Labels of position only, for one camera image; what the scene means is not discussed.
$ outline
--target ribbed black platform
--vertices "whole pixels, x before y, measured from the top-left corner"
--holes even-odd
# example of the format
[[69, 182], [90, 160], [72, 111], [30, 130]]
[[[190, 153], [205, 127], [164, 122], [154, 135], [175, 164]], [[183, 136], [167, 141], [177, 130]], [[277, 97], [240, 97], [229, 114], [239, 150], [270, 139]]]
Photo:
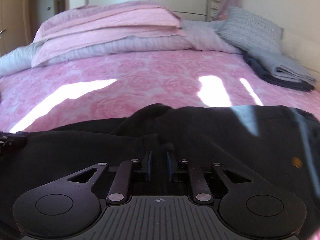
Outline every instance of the ribbed black platform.
[[[225, 227], [210, 207], [187, 196], [133, 196], [110, 206], [100, 220], [70, 240], [245, 240]], [[298, 240], [296, 236], [288, 239]], [[32, 240], [25, 236], [23, 240]]]

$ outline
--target round pad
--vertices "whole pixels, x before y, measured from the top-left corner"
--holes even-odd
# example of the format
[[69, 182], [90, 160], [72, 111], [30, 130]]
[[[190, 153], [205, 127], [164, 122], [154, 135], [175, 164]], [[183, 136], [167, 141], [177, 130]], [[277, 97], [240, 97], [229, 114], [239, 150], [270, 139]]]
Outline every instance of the round pad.
[[262, 217], [272, 217], [283, 210], [283, 203], [276, 197], [257, 195], [247, 200], [247, 208]]
[[38, 199], [36, 209], [48, 216], [61, 215], [68, 212], [73, 206], [73, 200], [61, 194], [52, 194]]

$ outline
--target black fabric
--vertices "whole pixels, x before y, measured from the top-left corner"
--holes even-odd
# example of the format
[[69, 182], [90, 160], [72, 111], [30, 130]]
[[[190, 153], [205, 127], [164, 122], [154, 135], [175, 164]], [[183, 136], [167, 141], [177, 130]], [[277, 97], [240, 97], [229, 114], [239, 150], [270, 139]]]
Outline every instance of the black fabric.
[[252, 68], [254, 73], [261, 78], [263, 81], [268, 82], [273, 85], [277, 85], [284, 88], [291, 88], [294, 90], [300, 91], [311, 91], [315, 87], [305, 81], [301, 83], [290, 82], [286, 80], [281, 80], [272, 76], [265, 68], [254, 58], [250, 57], [248, 52], [245, 52], [243, 55], [245, 62]]
[[[308, 113], [299, 113], [312, 122], [310, 139], [317, 147], [319, 122]], [[223, 163], [298, 195], [307, 207], [307, 219], [299, 234], [302, 239], [320, 227], [320, 210], [308, 169], [292, 165], [293, 157], [305, 163], [305, 155], [294, 114], [284, 106], [172, 109], [155, 104], [129, 118], [81, 122], [29, 133], [24, 149], [5, 153], [0, 161], [0, 221], [17, 229], [11, 208], [27, 190], [98, 162], [117, 166], [123, 160], [141, 159], [152, 145], [146, 135], [152, 134], [157, 134], [161, 144], [173, 143], [179, 159], [193, 160], [203, 167]], [[155, 161], [163, 161], [163, 153], [156, 152]], [[153, 176], [161, 177], [163, 173], [155, 168]], [[151, 185], [149, 193], [158, 192], [159, 187], [166, 194], [166, 185], [158, 183]]]

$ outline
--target sunlight patch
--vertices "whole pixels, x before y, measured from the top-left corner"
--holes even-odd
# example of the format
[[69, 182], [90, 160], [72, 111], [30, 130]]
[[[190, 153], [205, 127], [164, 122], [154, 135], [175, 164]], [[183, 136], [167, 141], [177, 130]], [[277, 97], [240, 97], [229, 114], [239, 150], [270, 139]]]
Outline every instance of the sunlight patch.
[[257, 94], [253, 91], [252, 87], [250, 86], [249, 82], [244, 79], [240, 78], [240, 82], [244, 85], [245, 89], [250, 93], [250, 95], [253, 97], [254, 101], [256, 102], [257, 106], [263, 106], [263, 103], [261, 102], [260, 98], [257, 96]]
[[198, 97], [207, 106], [224, 107], [232, 106], [229, 95], [223, 86], [223, 82], [216, 76], [203, 76], [199, 78], [202, 84]]
[[23, 131], [30, 126], [37, 118], [46, 115], [56, 105], [65, 99], [77, 99], [94, 90], [102, 89], [116, 82], [116, 79], [95, 80], [90, 82], [79, 82], [59, 87], [54, 93], [35, 106], [24, 118], [22, 118], [11, 130], [10, 133]]

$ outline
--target gray quilt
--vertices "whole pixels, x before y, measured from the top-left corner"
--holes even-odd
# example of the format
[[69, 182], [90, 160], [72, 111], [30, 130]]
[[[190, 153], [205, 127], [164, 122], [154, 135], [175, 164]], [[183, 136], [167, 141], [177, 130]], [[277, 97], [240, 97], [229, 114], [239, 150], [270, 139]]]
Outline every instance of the gray quilt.
[[309, 71], [291, 58], [258, 48], [250, 49], [248, 54], [275, 78], [291, 82], [305, 81], [311, 85], [316, 83]]

